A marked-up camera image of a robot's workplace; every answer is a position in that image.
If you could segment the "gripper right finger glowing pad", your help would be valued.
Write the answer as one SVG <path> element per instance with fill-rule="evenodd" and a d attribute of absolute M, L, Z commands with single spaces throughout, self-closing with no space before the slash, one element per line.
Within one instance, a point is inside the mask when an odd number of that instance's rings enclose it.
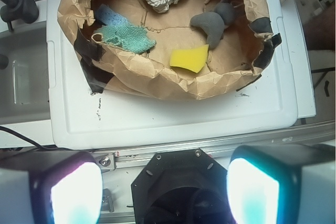
<path fill-rule="evenodd" d="M 239 146 L 226 184 L 237 223 L 335 223 L 335 146 Z"/>

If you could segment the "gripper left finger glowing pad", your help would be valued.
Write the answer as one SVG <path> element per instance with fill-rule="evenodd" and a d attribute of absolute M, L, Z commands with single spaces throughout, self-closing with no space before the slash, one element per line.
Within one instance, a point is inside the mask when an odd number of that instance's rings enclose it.
<path fill-rule="evenodd" d="M 102 192 L 86 151 L 1 153 L 1 223 L 97 223 Z"/>

